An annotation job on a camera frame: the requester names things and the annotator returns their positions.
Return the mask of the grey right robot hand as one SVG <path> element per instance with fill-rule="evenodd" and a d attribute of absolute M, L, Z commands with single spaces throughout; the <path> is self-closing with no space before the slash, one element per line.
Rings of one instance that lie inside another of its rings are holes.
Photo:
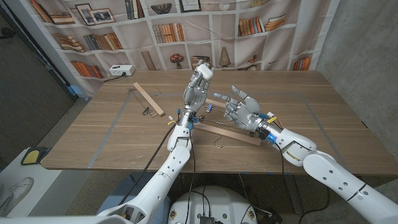
<path fill-rule="evenodd" d="M 253 97 L 235 86 L 231 88 L 244 102 L 220 93 L 214 93 L 217 98 L 226 102 L 224 117 L 233 122 L 239 129 L 256 132 L 260 139 L 275 142 L 282 132 L 282 128 L 275 123 L 268 123 L 265 117 L 261 116 L 261 107 Z"/>

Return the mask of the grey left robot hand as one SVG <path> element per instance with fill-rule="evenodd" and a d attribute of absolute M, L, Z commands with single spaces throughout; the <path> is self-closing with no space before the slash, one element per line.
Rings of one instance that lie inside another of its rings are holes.
<path fill-rule="evenodd" d="M 187 128 L 188 124 L 193 122 L 198 110 L 204 105 L 214 73 L 214 68 L 209 68 L 209 66 L 209 63 L 199 61 L 183 94 L 185 111 L 178 122 L 179 126 Z"/>

